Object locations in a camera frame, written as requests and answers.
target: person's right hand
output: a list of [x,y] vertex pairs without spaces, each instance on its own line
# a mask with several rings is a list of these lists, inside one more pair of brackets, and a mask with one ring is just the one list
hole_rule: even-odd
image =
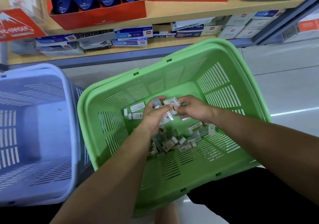
[[204,123],[213,123],[213,106],[206,104],[193,95],[180,97],[178,100],[180,103],[187,104],[186,106],[174,106],[178,113],[184,113],[184,115],[180,116],[181,119],[191,117]]

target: green plastic basket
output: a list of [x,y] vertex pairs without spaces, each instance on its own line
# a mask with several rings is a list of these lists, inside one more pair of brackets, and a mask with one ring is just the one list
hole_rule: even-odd
[[[93,84],[82,93],[78,114],[94,169],[105,163],[140,123],[124,117],[123,109],[141,101],[147,103],[158,95],[187,94],[210,105],[271,121],[257,83],[237,49],[223,39],[206,39],[154,65]],[[189,135],[187,128],[196,122],[174,116],[165,127]],[[222,131],[205,136],[193,149],[168,152],[163,160],[150,156],[134,215],[162,207],[209,181],[257,165]]]

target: hand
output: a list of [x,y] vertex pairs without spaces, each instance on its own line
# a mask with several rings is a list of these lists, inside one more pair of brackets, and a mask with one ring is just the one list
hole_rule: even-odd
[[191,117],[204,123],[213,123],[213,106],[206,104],[193,95],[180,97],[178,100],[180,103],[187,104],[186,106],[174,106],[178,114],[185,113],[185,115],[180,116],[181,119]]
[[[164,100],[165,96],[158,96],[160,100]],[[143,118],[139,126],[141,126],[144,130],[149,130],[151,133],[151,137],[157,135],[159,130],[159,122],[164,113],[169,112],[173,109],[173,105],[169,104],[163,106],[159,109],[153,109],[153,104],[151,101],[144,108]]]

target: blue plastic basket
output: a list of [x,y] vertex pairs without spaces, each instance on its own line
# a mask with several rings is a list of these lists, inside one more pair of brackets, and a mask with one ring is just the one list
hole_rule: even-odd
[[90,165],[76,105],[83,90],[58,67],[0,76],[0,206],[59,203]]

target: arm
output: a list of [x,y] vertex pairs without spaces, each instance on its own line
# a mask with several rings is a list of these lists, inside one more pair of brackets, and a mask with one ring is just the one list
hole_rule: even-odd
[[188,95],[181,118],[213,123],[291,188],[319,205],[319,138],[207,105]]
[[154,110],[149,102],[140,125],[91,177],[66,201],[51,224],[127,223],[132,217],[151,138],[161,116],[172,109]]

